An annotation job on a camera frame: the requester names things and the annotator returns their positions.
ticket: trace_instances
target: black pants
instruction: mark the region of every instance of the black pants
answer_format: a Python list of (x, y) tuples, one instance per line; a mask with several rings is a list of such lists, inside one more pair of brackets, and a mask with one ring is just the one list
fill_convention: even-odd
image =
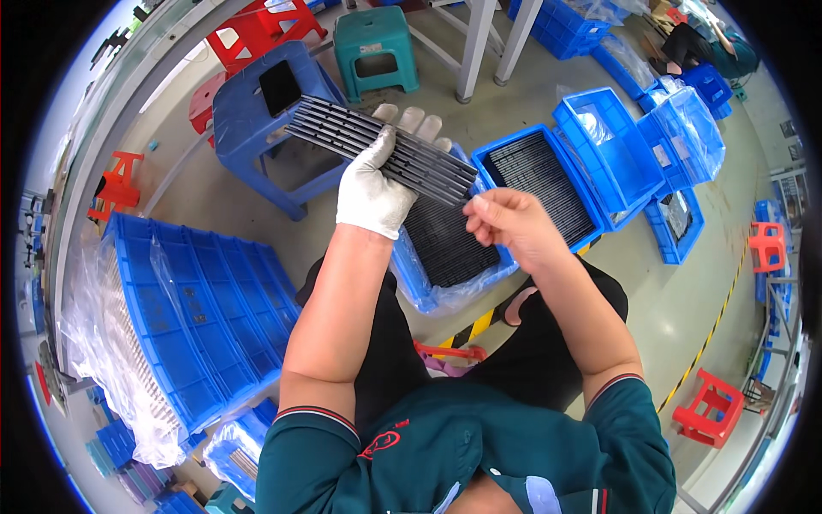
[[(594, 284), (625, 321), (628, 298), (619, 282), (581, 258)], [(297, 293), (305, 306), (314, 289), (322, 259), (308, 272)], [(405, 395), (430, 382), (423, 360), (413, 348), (405, 315), (396, 297), (397, 280), (389, 271), (376, 302), (368, 351), (354, 382), (357, 397), (354, 424), (365, 432)], [(487, 359), (460, 378), (494, 387), (528, 405), (565, 411), (582, 392), (582, 374), (571, 358), (562, 331), (539, 293), (520, 307), (522, 324)]]
[(713, 64), (713, 47), (702, 34), (687, 23), (675, 26), (663, 44), (662, 51), (682, 70), (690, 70), (707, 61)]

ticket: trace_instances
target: teal plastic stool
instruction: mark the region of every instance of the teal plastic stool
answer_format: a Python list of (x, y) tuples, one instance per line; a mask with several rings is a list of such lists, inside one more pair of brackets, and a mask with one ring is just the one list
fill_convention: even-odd
[[(243, 508), (234, 504), (237, 499), (242, 501), (242, 503), (237, 502), (237, 504), (244, 504)], [(254, 514), (256, 505), (244, 497), (233, 484), (223, 482), (217, 490), (214, 491), (214, 494), (211, 495), (211, 498), (209, 498), (208, 503), (205, 505), (205, 509), (209, 514)]]
[[(357, 74), (360, 58), (385, 53), (394, 56), (395, 71), (373, 76)], [(337, 18), (334, 55), (349, 102), (359, 103), (360, 93), (381, 87), (403, 86), (406, 93), (419, 89), (409, 24), (398, 6), (377, 7)]]

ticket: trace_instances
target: white work glove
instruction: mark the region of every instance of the white work glove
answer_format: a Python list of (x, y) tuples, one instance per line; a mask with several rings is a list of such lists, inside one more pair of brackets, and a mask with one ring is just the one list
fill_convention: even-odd
[[(393, 104), (376, 108), (373, 117), (387, 124), (376, 140), (345, 169), (337, 197), (337, 223), (356, 225), (394, 241), (399, 237), (399, 227), (405, 216), (417, 200), (416, 192), (380, 171), (394, 151), (395, 131), (416, 132), (417, 137), (430, 143), (442, 128), (439, 116), (425, 118), (425, 111), (419, 107), (407, 108), (394, 128), (390, 123), (397, 112), (397, 106)], [(434, 144), (444, 151), (451, 149), (450, 139), (444, 137)]]

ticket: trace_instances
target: red plastic stool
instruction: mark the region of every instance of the red plastic stool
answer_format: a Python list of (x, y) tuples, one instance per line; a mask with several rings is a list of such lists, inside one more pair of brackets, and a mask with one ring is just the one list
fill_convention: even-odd
[[(739, 390), (702, 368), (696, 372), (696, 376), (702, 378), (702, 387), (687, 409), (684, 407), (674, 409), (673, 420), (682, 424), (680, 435), (714, 448), (721, 448), (742, 415), (745, 397)], [(707, 404), (707, 407), (702, 414), (697, 414), (697, 408), (702, 403)], [(708, 419), (712, 409), (724, 414), (722, 421)]]
[[(785, 251), (785, 233), (781, 223), (771, 223), (768, 221), (755, 221), (750, 224), (752, 235), (748, 238), (750, 254), (759, 259), (759, 264), (754, 262), (754, 273), (781, 270), (787, 261)], [(775, 230), (776, 234), (768, 235), (768, 230)], [(779, 257), (778, 261), (771, 263), (770, 258)]]
[(688, 23), (688, 16), (685, 16), (684, 14), (679, 12), (679, 9), (677, 9), (676, 7), (671, 7), (667, 10), (667, 12), (665, 12), (665, 14), (667, 14), (667, 17), (671, 18), (671, 21), (673, 21), (674, 25), (679, 25), (680, 23)]
[[(213, 117), (211, 112), (211, 100), (217, 94), (217, 90), (229, 78), (228, 72), (220, 72), (205, 81), (205, 84), (198, 87), (192, 95), (192, 101), (188, 104), (188, 121), (198, 134), (202, 134), (208, 128), (208, 122)], [(211, 148), (214, 148), (214, 136), (208, 138)]]
[(469, 346), (468, 348), (445, 348), (443, 346), (423, 345), (415, 339), (413, 340), (413, 348), (417, 353), (423, 351), (429, 355), (449, 355), (450, 357), (474, 359), (479, 362), (482, 362), (488, 358), (488, 352), (486, 352), (481, 346)]
[(143, 160), (143, 154), (132, 154), (126, 151), (115, 151), (112, 156), (119, 159), (114, 169), (103, 173), (105, 186), (98, 198), (103, 200), (103, 209), (89, 209), (88, 216), (101, 221), (108, 221), (112, 211), (120, 211), (123, 207), (136, 207), (140, 202), (140, 190), (132, 188), (132, 171), (134, 161)]
[[(291, 2), (294, 9), (271, 12), (266, 8), (266, 0), (256, 0), (205, 37), (229, 76), (284, 41), (302, 39), (312, 30), (317, 32), (320, 39), (326, 37), (328, 30), (320, 26), (311, 9), (302, 0)], [(283, 31), (279, 26), (283, 21), (293, 21), (294, 24)], [(238, 36), (229, 48), (225, 47), (217, 34), (223, 29), (233, 29)]]

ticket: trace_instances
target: yellow and black hazard tape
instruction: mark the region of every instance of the yellow and black hazard tape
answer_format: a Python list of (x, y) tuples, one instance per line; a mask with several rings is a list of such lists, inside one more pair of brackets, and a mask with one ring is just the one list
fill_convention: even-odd
[[(578, 255), (584, 255), (591, 247), (598, 243), (603, 236), (599, 235), (594, 238), (593, 241), (586, 244), (577, 252)], [(500, 312), (500, 306), (497, 305), (490, 311), (484, 313), (482, 316), (478, 317), (473, 323), (462, 329), (461, 331), (457, 332), (455, 335), (449, 337), (448, 339), (442, 341), (439, 344), (440, 348), (460, 348), (474, 337), (479, 336), (483, 332), (485, 332), (488, 327), (493, 325), (494, 323), (500, 321), (502, 318), (502, 313)]]
[(725, 309), (727, 308), (727, 302), (728, 302), (728, 300), (731, 299), (731, 294), (733, 293), (733, 288), (737, 286), (737, 280), (739, 280), (739, 274), (742, 271), (742, 264), (745, 262), (745, 256), (747, 254), (748, 254), (748, 239), (746, 238), (745, 239), (745, 246), (742, 247), (742, 258), (739, 260), (739, 266), (737, 266), (737, 274), (734, 275), (734, 277), (733, 277), (733, 282), (731, 283), (731, 290), (729, 290), (727, 292), (727, 296), (725, 297), (725, 303), (723, 303), (722, 310), (719, 311), (719, 315), (717, 316), (716, 321), (713, 322), (713, 328), (711, 328), (711, 332), (708, 333), (708, 337), (705, 338), (705, 342), (702, 343), (702, 348), (700, 348), (700, 351), (697, 352), (696, 357), (694, 357), (694, 360), (690, 363), (690, 366), (688, 366), (688, 369), (685, 370), (685, 373), (682, 375), (682, 378), (680, 378), (679, 382), (677, 382), (677, 386), (674, 387), (671, 390), (670, 393), (668, 393), (668, 396), (667, 396), (667, 398), (665, 398), (665, 401), (663, 401), (663, 403), (657, 408), (657, 414), (659, 414), (660, 411), (662, 411), (662, 409), (665, 408), (665, 405), (667, 405), (668, 402), (671, 401), (673, 396), (676, 395), (679, 388), (682, 387), (683, 383), (685, 383), (685, 380), (688, 378), (688, 375), (690, 375), (690, 372), (693, 371), (694, 366), (696, 365), (696, 363), (699, 362), (700, 358), (702, 357), (702, 354), (705, 352), (705, 349), (708, 348), (708, 343), (710, 343), (711, 339), (713, 339), (713, 334), (716, 332), (717, 327), (719, 326), (719, 322), (722, 320), (723, 314), (725, 314)]

